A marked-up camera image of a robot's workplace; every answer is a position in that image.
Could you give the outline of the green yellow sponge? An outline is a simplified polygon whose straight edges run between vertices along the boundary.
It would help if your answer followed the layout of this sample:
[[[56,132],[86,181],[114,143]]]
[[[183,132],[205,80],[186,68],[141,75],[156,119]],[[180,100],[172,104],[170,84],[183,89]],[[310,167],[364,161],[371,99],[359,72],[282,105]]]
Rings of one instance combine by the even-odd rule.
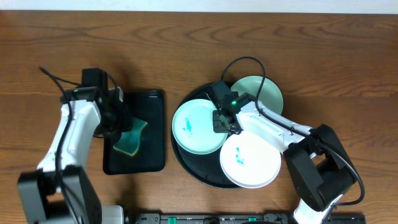
[[[146,121],[133,117],[131,130],[121,134],[113,149],[133,157],[140,148],[142,132],[146,126]]]

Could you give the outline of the mint green plate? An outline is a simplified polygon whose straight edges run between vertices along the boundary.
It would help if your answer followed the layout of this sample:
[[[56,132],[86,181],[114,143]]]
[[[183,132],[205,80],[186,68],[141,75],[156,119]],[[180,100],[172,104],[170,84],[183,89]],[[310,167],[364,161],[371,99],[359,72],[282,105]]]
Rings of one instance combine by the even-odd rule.
[[[185,151],[192,154],[210,154],[226,141],[227,133],[213,130],[215,105],[210,100],[194,99],[183,103],[172,120],[172,133]]]

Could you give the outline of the white plate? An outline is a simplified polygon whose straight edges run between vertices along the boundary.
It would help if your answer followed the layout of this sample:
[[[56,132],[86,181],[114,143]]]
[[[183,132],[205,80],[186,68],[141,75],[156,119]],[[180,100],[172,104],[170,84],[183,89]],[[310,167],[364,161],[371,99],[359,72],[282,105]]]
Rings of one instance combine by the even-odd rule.
[[[221,147],[220,165],[234,184],[257,189],[271,183],[281,167],[280,152],[253,133],[230,136]]]

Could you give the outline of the sage green plate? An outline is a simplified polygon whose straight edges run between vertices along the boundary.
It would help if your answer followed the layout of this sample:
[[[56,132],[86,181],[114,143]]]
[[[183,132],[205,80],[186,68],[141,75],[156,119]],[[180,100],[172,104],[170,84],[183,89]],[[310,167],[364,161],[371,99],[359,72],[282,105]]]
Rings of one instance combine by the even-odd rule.
[[[237,91],[239,95],[242,95],[243,93],[249,93],[252,96],[256,96],[261,81],[262,77],[260,76],[244,77],[234,83],[231,87],[231,90]],[[284,107],[282,92],[280,91],[279,87],[268,78],[265,79],[261,88],[259,101],[271,111],[279,115],[282,114]]]

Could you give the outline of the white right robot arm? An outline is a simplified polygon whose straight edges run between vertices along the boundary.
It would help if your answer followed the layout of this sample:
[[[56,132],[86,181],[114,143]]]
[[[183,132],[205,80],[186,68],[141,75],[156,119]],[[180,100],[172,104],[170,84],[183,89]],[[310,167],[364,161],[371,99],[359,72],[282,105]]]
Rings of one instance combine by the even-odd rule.
[[[220,152],[224,174],[240,187],[259,188],[276,178],[284,161],[300,196],[295,223],[323,223],[352,185],[363,183],[329,126],[292,122],[248,93],[211,100],[215,132],[230,133]]]

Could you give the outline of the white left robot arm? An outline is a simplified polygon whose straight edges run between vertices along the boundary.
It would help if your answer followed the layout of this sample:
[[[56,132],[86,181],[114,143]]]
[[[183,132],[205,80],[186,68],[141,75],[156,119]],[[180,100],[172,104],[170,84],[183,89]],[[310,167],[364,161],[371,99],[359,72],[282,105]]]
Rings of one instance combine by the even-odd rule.
[[[103,205],[86,174],[93,137],[118,141],[131,129],[120,88],[81,87],[63,92],[61,119],[49,151],[17,189],[28,223],[127,223],[121,205]]]

